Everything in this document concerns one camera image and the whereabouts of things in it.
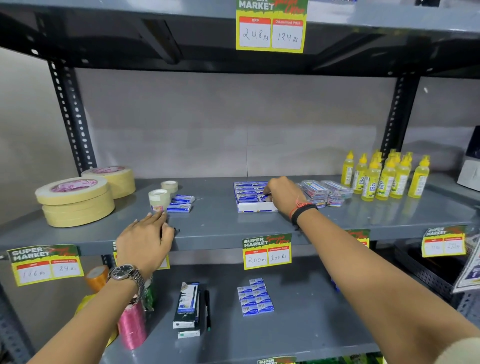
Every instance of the masking tape roll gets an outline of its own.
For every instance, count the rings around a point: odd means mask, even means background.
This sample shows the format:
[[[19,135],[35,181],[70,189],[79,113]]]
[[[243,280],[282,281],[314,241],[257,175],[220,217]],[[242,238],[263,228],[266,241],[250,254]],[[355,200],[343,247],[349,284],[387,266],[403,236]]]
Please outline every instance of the masking tape roll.
[[[169,194],[179,190],[179,183],[177,181],[163,181],[160,185],[164,190],[167,190]]]
[[[83,310],[83,308],[87,305],[87,303],[96,296],[96,293],[95,294],[91,294],[89,296],[85,296],[82,301],[80,302],[80,304],[78,305],[76,311],[75,311],[75,315],[77,315],[80,311]],[[108,339],[108,342],[107,342],[107,345],[110,345],[111,343],[113,343],[113,341],[118,337],[119,335],[119,332],[118,332],[118,328],[115,326],[115,328],[113,329],[112,331],[112,334],[110,335],[110,338]]]
[[[170,193],[165,189],[153,190],[148,193],[152,211],[166,211],[170,205]]]
[[[69,228],[72,226],[85,225],[90,222],[94,222],[104,218],[115,208],[113,203],[113,198],[111,198],[107,203],[88,208],[84,210],[74,211],[72,213],[61,212],[61,213],[52,213],[49,211],[43,211],[45,218],[47,219],[47,224],[56,228]]]
[[[75,177],[37,188],[36,199],[43,205],[66,205],[90,200],[109,190],[102,176]]]
[[[107,204],[112,199],[113,198],[112,198],[111,192],[107,191],[104,194],[101,194],[100,196],[91,198],[90,200],[75,202],[74,204],[43,205],[42,210],[46,212],[50,212],[52,214],[73,213],[76,211],[87,210],[90,208],[95,208],[97,206]]]
[[[108,280],[108,267],[99,266],[91,269],[86,275],[85,280],[93,292],[98,293]]]
[[[82,172],[82,176],[84,177],[89,177],[90,175],[106,178],[114,199],[125,197],[135,192],[135,178],[133,171],[128,167],[100,167]]]

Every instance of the forearm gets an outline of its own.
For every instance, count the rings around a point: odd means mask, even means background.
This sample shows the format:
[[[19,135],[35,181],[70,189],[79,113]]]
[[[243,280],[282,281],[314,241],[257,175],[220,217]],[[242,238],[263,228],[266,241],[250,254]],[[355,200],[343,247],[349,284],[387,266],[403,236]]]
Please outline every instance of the forearm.
[[[109,280],[29,364],[97,364],[120,316],[137,293],[132,279]]]
[[[298,224],[390,364],[433,363],[451,343],[479,336],[443,300],[317,210],[302,213]]]

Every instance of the black wristband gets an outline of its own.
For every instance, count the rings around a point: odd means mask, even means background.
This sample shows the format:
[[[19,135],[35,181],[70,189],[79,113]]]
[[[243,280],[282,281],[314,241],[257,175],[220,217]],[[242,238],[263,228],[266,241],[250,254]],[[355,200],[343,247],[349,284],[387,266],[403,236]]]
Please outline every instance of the black wristband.
[[[311,208],[317,208],[315,204],[308,204],[302,207],[297,208],[297,210],[292,215],[292,224],[293,226],[298,226],[297,219],[299,218],[300,214],[304,211],[310,210]]]

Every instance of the orange tape roll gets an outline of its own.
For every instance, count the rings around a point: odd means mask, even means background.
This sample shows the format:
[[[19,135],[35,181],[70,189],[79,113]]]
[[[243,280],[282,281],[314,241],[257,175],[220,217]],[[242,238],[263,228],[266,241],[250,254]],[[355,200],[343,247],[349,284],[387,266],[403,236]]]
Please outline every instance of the orange tape roll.
[[[85,275],[85,280],[92,291],[98,293],[107,283],[108,267],[99,266],[93,268]]]

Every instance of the pink thread roll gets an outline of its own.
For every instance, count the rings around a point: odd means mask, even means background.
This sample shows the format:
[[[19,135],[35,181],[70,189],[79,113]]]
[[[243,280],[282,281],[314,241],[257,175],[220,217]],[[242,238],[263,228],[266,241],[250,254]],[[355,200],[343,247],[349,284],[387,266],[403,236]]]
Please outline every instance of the pink thread roll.
[[[142,302],[130,304],[125,308],[119,320],[119,333],[123,345],[128,350],[138,348],[147,338],[145,316]]]

